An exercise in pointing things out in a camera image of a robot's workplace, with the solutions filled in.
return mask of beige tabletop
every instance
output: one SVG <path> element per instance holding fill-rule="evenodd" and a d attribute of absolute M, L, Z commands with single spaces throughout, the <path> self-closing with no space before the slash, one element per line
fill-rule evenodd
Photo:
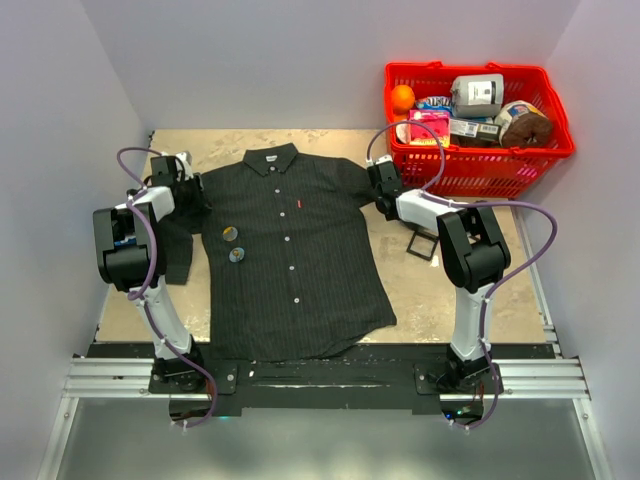
<path fill-rule="evenodd" d="M 193 156 L 196 172 L 242 160 L 247 149 L 293 142 L 299 151 L 332 157 L 347 157 L 364 165 L 373 130 L 158 130 L 152 148 Z M 385 151 L 380 140 L 374 152 Z M 448 342 L 455 316 L 455 291 L 440 261 L 439 249 L 432 262 L 406 253 L 412 232 L 399 222 L 387 222 L 375 206 L 362 209 L 378 273 L 398 318 L 398 324 L 371 332 L 363 342 Z M 511 211 L 496 209 L 496 216 L 509 245 L 512 267 L 524 262 Z M 185 286 L 170 285 L 176 310 L 194 338 L 209 340 L 210 276 L 200 236 L 194 238 L 193 263 Z M 523 272 L 496 293 L 491 325 L 492 342 L 544 342 L 540 313 L 531 280 Z M 99 341 L 146 341 L 151 336 L 135 307 L 112 287 L 107 299 Z"/>

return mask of red basket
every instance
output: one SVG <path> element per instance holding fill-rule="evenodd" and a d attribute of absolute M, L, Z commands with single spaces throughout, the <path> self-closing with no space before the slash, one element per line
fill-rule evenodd
<path fill-rule="evenodd" d="M 445 148 L 446 168 L 429 191 L 437 195 L 461 197 L 515 198 L 529 188 L 556 162 L 575 150 L 567 116 L 544 69 L 522 65 L 448 67 L 442 62 L 390 63 L 385 69 L 384 107 L 387 121 L 393 121 L 391 90 L 404 84 L 416 98 L 450 95 L 459 75 L 501 73 L 504 76 L 504 104 L 525 100 L 535 105 L 553 122 L 553 134 L 546 148 Z M 393 161 L 402 172 L 405 185 L 421 186 L 438 172 L 437 147 L 405 145 L 398 142 L 395 129 L 387 135 Z"/>

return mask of wall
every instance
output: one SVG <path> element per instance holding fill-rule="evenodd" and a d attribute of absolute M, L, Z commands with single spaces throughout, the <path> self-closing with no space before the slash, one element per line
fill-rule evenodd
<path fill-rule="evenodd" d="M 154 128 L 378 127 L 386 63 L 542 64 L 579 2 L 82 1 Z"/>
<path fill-rule="evenodd" d="M 640 469 L 638 14 L 624 0 L 580 4 L 547 63 L 578 153 L 529 195 L 558 217 L 540 275 L 563 351 L 583 361 L 619 479 L 638 478 Z M 535 215 L 527 223 L 540 246 L 547 226 Z"/>
<path fill-rule="evenodd" d="M 106 295 L 91 212 L 129 186 L 116 149 L 145 139 L 76 0 L 3 1 L 0 64 L 0 478 L 32 479 Z"/>

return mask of orange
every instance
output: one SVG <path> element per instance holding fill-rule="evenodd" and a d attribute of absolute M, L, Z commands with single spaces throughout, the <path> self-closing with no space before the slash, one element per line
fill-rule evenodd
<path fill-rule="evenodd" d="M 416 96 L 409 85 L 396 85 L 391 90 L 391 107 L 396 114 L 402 115 L 413 108 Z"/>

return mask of purple tube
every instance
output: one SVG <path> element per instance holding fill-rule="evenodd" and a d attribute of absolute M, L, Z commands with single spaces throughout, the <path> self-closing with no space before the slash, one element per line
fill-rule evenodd
<path fill-rule="evenodd" d="M 147 231 L 147 234 L 149 235 L 149 247 L 151 249 L 151 258 L 149 260 L 149 270 L 147 271 L 147 276 L 146 276 L 144 282 L 142 283 L 142 285 L 140 286 L 140 288 L 138 289 L 137 292 L 129 292 L 127 294 L 127 298 L 129 300 L 133 301 L 133 300 L 138 300 L 139 298 L 141 298 L 144 295 L 144 292 L 147 290 L 147 288 L 149 288 L 149 284 L 153 280 L 153 275 L 154 275 L 154 273 L 156 271 L 156 264 L 157 264 L 157 261 L 158 261 L 158 251 L 157 251 L 156 236 L 155 236 L 155 233 L 153 232 L 153 228 L 151 227 L 151 223 L 149 223 L 149 220 L 147 219 L 147 217 L 145 217 L 144 214 L 138 208 L 136 208 L 136 206 L 133 204 L 133 202 L 135 202 L 136 200 L 141 198 L 145 193 L 147 193 L 147 188 L 144 185 L 144 183 L 142 182 L 142 180 L 139 179 L 138 177 L 136 177 L 135 174 L 133 172 L 131 172 L 131 170 L 129 170 L 124 165 L 124 163 L 122 163 L 122 159 L 120 158 L 121 154 L 125 153 L 125 152 L 129 152 L 129 151 L 149 152 L 149 153 L 153 153 L 153 154 L 156 154 L 156 155 L 161 155 L 161 154 L 159 152 L 156 152 L 155 150 L 150 150 L 150 149 L 147 149 L 147 148 L 128 147 L 128 148 L 123 148 L 122 150 L 120 150 L 118 152 L 118 157 L 117 157 L 118 158 L 118 163 L 123 168 L 123 170 L 125 172 L 127 172 L 127 174 L 131 178 L 133 178 L 136 182 L 138 182 L 140 185 L 142 185 L 142 190 L 140 190 L 133 198 L 130 198 L 129 200 L 127 200 L 126 206 L 136 217 L 138 217 L 138 219 L 140 220 L 140 222 L 144 226 L 145 230 Z M 218 387 L 216 385 L 216 381 L 215 381 L 215 379 L 213 378 L 213 376 L 209 372 L 207 372 L 200 365 L 192 362 L 187 357 L 182 355 L 178 351 L 178 349 L 175 346 L 173 346 L 167 340 L 166 335 L 164 335 L 160 331 L 158 326 L 156 325 L 156 322 L 153 319 L 153 315 L 151 314 L 151 310 L 149 309 L 149 305 L 146 302 L 144 303 L 143 309 L 144 309 L 144 313 L 145 313 L 145 315 L 147 317 L 147 320 L 149 321 L 149 325 L 151 326 L 151 330 L 153 330 L 153 333 L 155 333 L 155 335 L 158 338 L 164 340 L 164 344 L 167 346 L 167 348 L 176 357 L 178 357 L 182 362 L 184 362 L 185 364 L 187 364 L 188 366 L 190 366 L 191 368 L 193 368 L 194 370 L 196 370 L 197 372 L 202 374 L 209 381 L 211 386 L 213 387 L 213 395 L 211 397 L 211 406 L 209 407 L 209 410 L 207 411 L 207 413 L 202 418 L 200 418 L 198 420 L 194 420 L 193 422 L 187 422 L 186 420 L 184 421 L 185 428 L 192 428 L 192 427 L 195 427 L 197 425 L 200 425 L 201 423 L 205 422 L 208 418 L 210 418 L 211 415 L 213 415 L 213 411 L 216 408 L 216 402 L 218 400 Z"/>
<path fill-rule="evenodd" d="M 518 273 L 522 272 L 524 269 L 528 268 L 529 266 L 531 266 L 534 262 L 536 262 L 542 255 L 544 255 L 544 253 L 549 250 L 549 247 L 551 246 L 551 244 L 553 243 L 553 241 L 555 240 L 557 234 L 558 234 L 558 222 L 556 221 L 555 217 L 551 214 L 551 212 L 549 212 L 548 210 L 539 207 L 538 205 L 534 205 L 532 203 L 527 203 L 527 202 L 519 202 L 519 201 L 508 201 L 508 202 L 480 202 L 477 204 L 469 204 L 469 203 L 459 203 L 459 202 L 453 202 L 453 201 L 448 201 L 445 200 L 444 198 L 441 197 L 436 197 L 435 195 L 431 195 L 430 193 L 427 192 L 427 189 L 433 185 L 434 183 L 436 183 L 438 180 L 440 180 L 440 177 L 442 177 L 442 173 L 444 172 L 444 167 L 445 167 L 445 153 L 444 153 L 444 149 L 442 148 L 442 143 L 440 143 L 440 139 L 438 138 L 438 136 L 435 134 L 435 132 L 428 126 L 425 125 L 423 123 L 420 122 L 414 122 L 411 120 L 401 120 L 399 122 L 394 122 L 394 123 L 390 123 L 389 125 L 387 125 L 386 127 L 384 127 L 383 129 L 379 130 L 371 139 L 371 141 L 369 142 L 369 146 L 367 147 L 367 160 L 371 160 L 371 147 L 373 146 L 373 143 L 376 141 L 376 139 L 382 135 L 386 130 L 388 130 L 391 127 L 395 127 L 396 125 L 400 125 L 400 124 L 409 124 L 409 125 L 417 125 L 419 127 L 424 128 L 425 130 L 427 130 L 431 136 L 435 139 L 436 144 L 438 145 L 438 148 L 440 149 L 440 169 L 438 170 L 438 173 L 435 175 L 435 177 L 433 177 L 431 180 L 429 180 L 423 187 L 422 187 L 422 194 L 425 196 L 425 198 L 431 200 L 432 202 L 435 203 L 439 203 L 440 205 L 447 205 L 450 207 L 454 207 L 454 208 L 469 208 L 469 207 L 475 207 L 475 208 L 479 208 L 479 207 L 520 207 L 520 208 L 528 208 L 530 210 L 535 210 L 536 212 L 542 213 L 545 217 L 547 217 L 549 219 L 549 222 L 551 222 L 551 233 L 549 234 L 549 238 L 547 239 L 547 241 L 545 242 L 545 244 L 542 246 L 542 248 L 535 254 L 533 255 L 529 260 L 527 260 L 526 262 L 524 262 L 522 265 L 520 265 L 518 268 L 514 269 L 511 273 L 509 273 L 508 275 L 504 276 L 502 279 L 500 279 L 499 281 L 497 281 L 493 287 L 491 287 L 489 290 L 487 290 L 487 293 L 485 295 L 485 298 L 490 298 L 491 295 L 493 295 L 495 293 L 495 291 L 500 288 L 500 286 L 504 285 L 507 281 L 511 280 L 513 277 L 515 277 Z M 484 326 L 486 324 L 486 316 L 487 316 L 487 304 L 485 302 L 482 303 L 482 306 L 480 307 L 480 331 L 478 332 L 478 336 L 479 338 L 483 338 L 484 337 Z M 491 359 L 491 356 L 489 355 L 489 351 L 487 350 L 486 345 L 481 342 L 480 343 L 480 348 L 482 349 L 482 353 L 484 354 L 484 357 L 487 359 L 487 362 L 489 363 L 489 369 L 491 371 L 491 376 L 493 378 L 493 385 L 494 385 L 494 397 L 493 397 L 493 402 L 491 403 L 491 407 L 489 408 L 489 411 L 487 412 L 486 415 L 484 415 L 479 421 L 471 424 L 471 425 L 461 425 L 459 423 L 453 422 L 454 425 L 457 425 L 459 427 L 465 428 L 467 430 L 473 430 L 474 428 L 478 428 L 480 425 L 482 425 L 483 423 L 485 423 L 487 420 L 489 420 L 489 418 L 491 418 L 491 415 L 493 415 L 493 412 L 495 411 L 496 407 L 498 406 L 498 391 L 500 388 L 500 379 L 498 378 L 498 371 L 496 369 L 496 366 L 493 363 L 493 360 Z"/>

